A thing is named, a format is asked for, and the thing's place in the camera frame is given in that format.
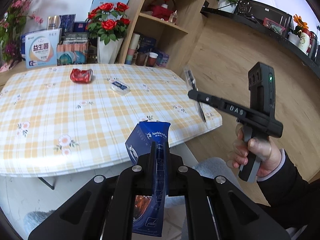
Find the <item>person's right hand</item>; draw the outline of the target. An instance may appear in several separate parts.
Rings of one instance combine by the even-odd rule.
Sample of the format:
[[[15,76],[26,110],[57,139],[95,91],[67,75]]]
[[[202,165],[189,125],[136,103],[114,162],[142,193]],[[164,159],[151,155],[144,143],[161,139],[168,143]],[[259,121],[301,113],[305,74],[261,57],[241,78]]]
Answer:
[[[261,160],[257,171],[258,178],[272,176],[282,167],[284,155],[270,137],[266,140],[252,138],[248,142],[244,142],[241,124],[237,124],[235,132],[237,138],[233,142],[233,150],[229,155],[229,161],[227,161],[228,167],[239,168],[241,165],[247,165],[250,152]]]

